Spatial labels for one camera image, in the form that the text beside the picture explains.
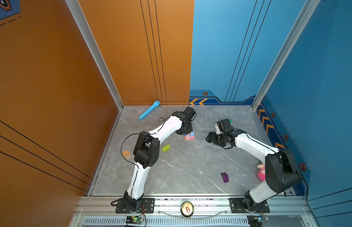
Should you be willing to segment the lime green block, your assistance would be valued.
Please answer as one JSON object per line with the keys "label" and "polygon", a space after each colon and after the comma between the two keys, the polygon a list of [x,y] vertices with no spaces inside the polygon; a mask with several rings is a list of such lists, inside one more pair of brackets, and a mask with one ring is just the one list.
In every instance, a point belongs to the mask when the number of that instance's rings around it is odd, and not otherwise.
{"label": "lime green block", "polygon": [[171,146],[169,144],[165,145],[164,147],[161,148],[163,152],[167,152],[168,150],[171,149]]}

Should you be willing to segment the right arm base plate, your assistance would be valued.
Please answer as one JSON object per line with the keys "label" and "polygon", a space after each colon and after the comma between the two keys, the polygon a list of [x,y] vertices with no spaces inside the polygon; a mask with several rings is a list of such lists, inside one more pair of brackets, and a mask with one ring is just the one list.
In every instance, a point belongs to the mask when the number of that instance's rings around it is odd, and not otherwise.
{"label": "right arm base plate", "polygon": [[256,203],[249,198],[230,198],[229,203],[232,213],[270,213],[267,201]]}

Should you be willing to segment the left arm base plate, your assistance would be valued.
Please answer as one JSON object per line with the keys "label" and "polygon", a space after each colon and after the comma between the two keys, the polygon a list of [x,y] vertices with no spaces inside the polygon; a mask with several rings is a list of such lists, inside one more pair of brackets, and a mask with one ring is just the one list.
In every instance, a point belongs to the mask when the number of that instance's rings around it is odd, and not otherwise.
{"label": "left arm base plate", "polygon": [[115,213],[126,214],[126,213],[145,213],[150,214],[154,212],[155,199],[154,198],[143,198],[141,206],[139,208],[132,208],[128,205],[124,198],[121,198],[117,202]]}

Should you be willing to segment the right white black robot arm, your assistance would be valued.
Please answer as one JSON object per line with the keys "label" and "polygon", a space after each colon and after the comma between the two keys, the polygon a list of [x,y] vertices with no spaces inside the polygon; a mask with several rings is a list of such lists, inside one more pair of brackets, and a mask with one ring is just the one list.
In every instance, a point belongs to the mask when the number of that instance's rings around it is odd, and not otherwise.
{"label": "right white black robot arm", "polygon": [[265,180],[247,191],[241,203],[234,205],[242,212],[261,211],[268,199],[302,182],[303,177],[292,151],[274,148],[241,129],[235,129],[229,119],[217,122],[215,128],[215,132],[209,132],[206,142],[224,149],[228,149],[226,145],[229,143],[229,149],[243,149],[259,159],[265,167]]}

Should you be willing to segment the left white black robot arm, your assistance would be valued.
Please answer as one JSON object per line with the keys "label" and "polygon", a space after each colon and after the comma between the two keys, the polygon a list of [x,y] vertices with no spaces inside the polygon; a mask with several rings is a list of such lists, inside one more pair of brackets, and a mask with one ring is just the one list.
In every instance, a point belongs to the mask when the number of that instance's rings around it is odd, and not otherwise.
{"label": "left white black robot arm", "polygon": [[162,124],[158,128],[137,134],[138,139],[133,150],[134,172],[130,186],[122,199],[131,212],[141,209],[145,182],[151,167],[159,158],[161,144],[173,133],[178,135],[191,133],[195,117],[196,111],[187,107],[184,111],[173,112],[168,118],[160,118]]}

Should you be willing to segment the purple block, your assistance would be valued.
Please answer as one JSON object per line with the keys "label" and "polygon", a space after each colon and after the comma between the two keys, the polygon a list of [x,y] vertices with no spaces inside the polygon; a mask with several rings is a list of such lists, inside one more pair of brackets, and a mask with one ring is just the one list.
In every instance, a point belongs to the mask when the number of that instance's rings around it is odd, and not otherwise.
{"label": "purple block", "polygon": [[223,172],[221,173],[221,177],[222,177],[222,180],[224,183],[228,183],[229,182],[229,177],[228,177],[228,174]]}

